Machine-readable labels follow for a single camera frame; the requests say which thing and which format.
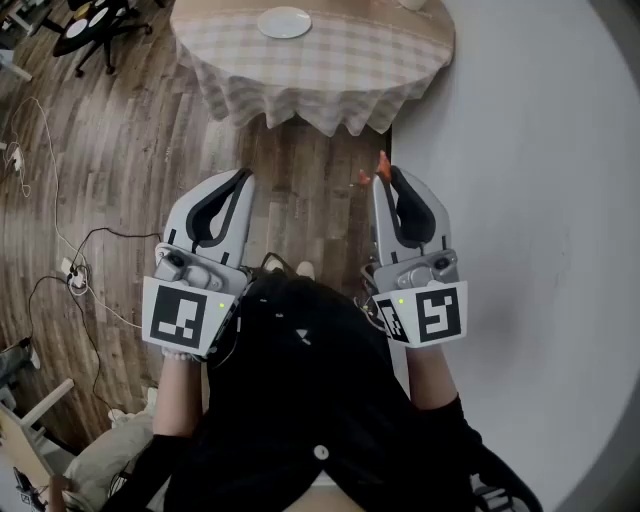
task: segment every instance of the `wooden chair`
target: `wooden chair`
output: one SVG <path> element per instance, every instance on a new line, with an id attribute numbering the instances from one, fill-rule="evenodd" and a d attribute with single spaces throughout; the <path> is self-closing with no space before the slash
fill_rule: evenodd
<path id="1" fill-rule="evenodd" d="M 35 432 L 31 427 L 71 388 L 73 381 L 65 380 L 22 419 L 0 404 L 2 445 L 14 466 L 36 487 L 49 485 L 49 478 L 54 474 L 54 470 L 40 450 L 44 428 Z"/>

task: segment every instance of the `white button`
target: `white button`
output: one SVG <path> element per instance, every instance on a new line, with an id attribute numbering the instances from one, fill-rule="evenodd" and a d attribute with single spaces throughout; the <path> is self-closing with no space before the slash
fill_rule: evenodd
<path id="1" fill-rule="evenodd" d="M 326 446 L 322 446 L 321 444 L 313 449 L 313 454 L 318 460 L 327 460 L 329 458 L 329 450 L 327 450 Z"/>

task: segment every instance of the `power strip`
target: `power strip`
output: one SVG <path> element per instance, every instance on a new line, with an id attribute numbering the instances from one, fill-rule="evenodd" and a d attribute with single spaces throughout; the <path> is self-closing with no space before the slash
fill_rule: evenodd
<path id="1" fill-rule="evenodd" d="M 22 156 L 22 151 L 20 151 L 19 147 L 17 147 L 13 152 L 13 155 L 11 155 L 11 160 L 13 160 L 13 167 L 15 171 L 20 172 L 24 165 L 24 157 Z"/>
<path id="2" fill-rule="evenodd" d="M 84 288 L 87 285 L 87 276 L 82 270 L 78 270 L 78 267 L 71 265 L 69 258 L 62 259 L 62 265 L 60 265 L 62 273 L 67 277 L 67 281 L 71 283 L 74 288 Z"/>

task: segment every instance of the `checkered tablecloth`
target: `checkered tablecloth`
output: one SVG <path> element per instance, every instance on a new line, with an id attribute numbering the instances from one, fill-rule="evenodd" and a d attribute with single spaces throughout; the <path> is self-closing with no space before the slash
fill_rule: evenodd
<path id="1" fill-rule="evenodd" d="M 392 0 L 343 0 L 360 2 L 355 11 L 335 0 L 287 1 L 313 24 L 288 40 L 257 28 L 258 16 L 277 1 L 176 0 L 171 26 L 179 59 L 195 69 L 215 119 L 228 116 L 241 127 L 264 112 L 273 127 L 297 113 L 328 136 L 340 123 L 352 135 L 366 124 L 382 133 L 451 61 L 453 24 L 440 0 L 421 13 Z"/>

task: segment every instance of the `white plate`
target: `white plate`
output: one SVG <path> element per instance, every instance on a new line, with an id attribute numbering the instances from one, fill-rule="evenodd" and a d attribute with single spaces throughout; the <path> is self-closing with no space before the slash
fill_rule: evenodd
<path id="1" fill-rule="evenodd" d="M 76 37 L 78 34 L 80 34 L 80 32 L 82 32 L 85 28 L 87 28 L 88 24 L 89 22 L 87 20 L 76 21 L 73 25 L 71 25 L 67 29 L 67 37 L 69 39 L 71 39 L 72 37 Z"/>
<path id="2" fill-rule="evenodd" d="M 91 18 L 91 21 L 89 22 L 89 26 L 93 27 L 102 18 L 104 18 L 104 15 L 107 14 L 108 12 L 109 12 L 109 8 L 108 7 L 105 7 L 104 9 L 102 9 L 100 12 L 98 12 L 98 14 L 96 14 L 93 18 Z"/>
<path id="3" fill-rule="evenodd" d="M 295 7 L 275 7 L 258 17 L 258 29 L 276 39 L 298 37 L 311 28 L 311 17 Z"/>

